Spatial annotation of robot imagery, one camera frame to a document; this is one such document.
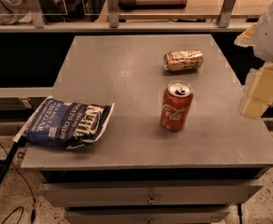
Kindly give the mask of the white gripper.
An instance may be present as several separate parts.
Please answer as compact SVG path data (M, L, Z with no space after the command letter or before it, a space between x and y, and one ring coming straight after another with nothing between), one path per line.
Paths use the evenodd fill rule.
M273 2L259 18L238 35L234 44L239 47L253 47L254 55L265 62L248 73L243 87L239 113L249 119L260 119L273 104Z

